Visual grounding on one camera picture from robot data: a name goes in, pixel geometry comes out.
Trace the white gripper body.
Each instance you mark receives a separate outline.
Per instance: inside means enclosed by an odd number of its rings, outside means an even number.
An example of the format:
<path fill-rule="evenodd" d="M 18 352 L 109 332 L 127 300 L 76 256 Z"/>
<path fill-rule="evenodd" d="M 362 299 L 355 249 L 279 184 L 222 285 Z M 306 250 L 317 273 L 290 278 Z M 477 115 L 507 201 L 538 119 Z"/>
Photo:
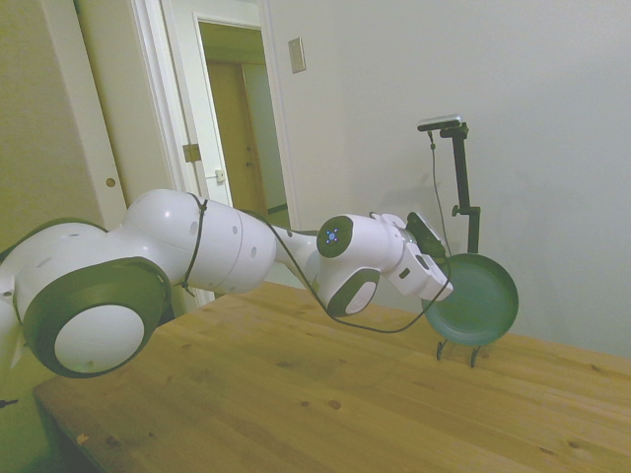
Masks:
<path fill-rule="evenodd" d="M 412 242 L 404 245 L 400 261 L 386 272 L 386 278 L 402 295 L 425 301 L 442 301 L 454 289 L 438 264 Z"/>

